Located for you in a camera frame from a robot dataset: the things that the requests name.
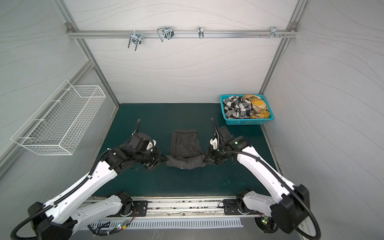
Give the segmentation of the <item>dark grey striped shirt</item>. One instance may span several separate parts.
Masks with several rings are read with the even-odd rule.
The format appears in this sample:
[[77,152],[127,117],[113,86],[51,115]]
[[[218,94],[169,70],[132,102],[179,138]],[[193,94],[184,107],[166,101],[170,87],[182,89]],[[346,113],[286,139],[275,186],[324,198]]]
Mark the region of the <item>dark grey striped shirt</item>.
[[173,131],[171,153],[166,162],[168,167],[182,170],[203,168],[206,166],[205,157],[196,130]]

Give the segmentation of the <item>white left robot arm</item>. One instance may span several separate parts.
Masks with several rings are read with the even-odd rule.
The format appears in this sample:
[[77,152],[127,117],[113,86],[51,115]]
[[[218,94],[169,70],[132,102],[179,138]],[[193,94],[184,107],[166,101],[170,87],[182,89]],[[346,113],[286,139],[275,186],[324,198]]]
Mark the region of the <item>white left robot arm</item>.
[[55,198],[36,202],[28,209],[27,219],[11,232],[11,239],[20,240],[18,231],[28,223],[35,232],[34,240],[68,240],[74,233],[104,217],[135,213],[132,198],[124,191],[117,192],[103,201],[82,207],[93,193],[135,164],[147,170],[168,159],[156,148],[136,151],[121,148],[108,149],[98,157],[91,170],[80,180]]

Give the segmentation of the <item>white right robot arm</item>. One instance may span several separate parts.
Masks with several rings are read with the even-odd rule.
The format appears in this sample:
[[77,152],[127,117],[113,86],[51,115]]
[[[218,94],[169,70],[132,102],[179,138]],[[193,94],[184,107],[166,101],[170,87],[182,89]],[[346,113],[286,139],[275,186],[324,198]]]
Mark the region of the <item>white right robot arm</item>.
[[271,218],[275,225],[287,234],[297,231],[309,240],[321,238],[320,226],[310,210],[308,189],[303,185],[296,186],[279,174],[254,147],[223,147],[218,146],[216,141],[211,141],[207,157],[216,163],[234,157],[267,189],[270,197],[253,191],[242,197],[242,202],[248,210],[257,211]]

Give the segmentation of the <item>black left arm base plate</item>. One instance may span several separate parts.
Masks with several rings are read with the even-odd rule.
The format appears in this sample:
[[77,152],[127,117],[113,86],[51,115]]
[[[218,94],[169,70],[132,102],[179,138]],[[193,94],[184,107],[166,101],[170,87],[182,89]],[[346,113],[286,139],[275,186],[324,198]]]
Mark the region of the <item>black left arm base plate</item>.
[[123,204],[119,216],[121,217],[145,217],[147,214],[148,201],[132,201]]

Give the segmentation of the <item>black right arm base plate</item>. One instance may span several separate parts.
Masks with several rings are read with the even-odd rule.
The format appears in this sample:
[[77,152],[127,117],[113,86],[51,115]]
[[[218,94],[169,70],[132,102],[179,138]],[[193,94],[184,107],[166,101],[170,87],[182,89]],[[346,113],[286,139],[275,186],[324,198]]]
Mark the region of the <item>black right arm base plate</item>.
[[225,215],[248,215],[250,213],[244,202],[237,199],[223,200],[218,207],[224,209]]

